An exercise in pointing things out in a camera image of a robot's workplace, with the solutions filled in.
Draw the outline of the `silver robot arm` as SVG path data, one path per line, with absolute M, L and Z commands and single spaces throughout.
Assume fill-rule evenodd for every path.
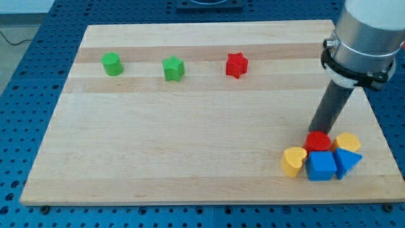
M 404 0 L 346 0 L 321 64 L 345 89 L 379 91 L 395 72 L 404 43 Z

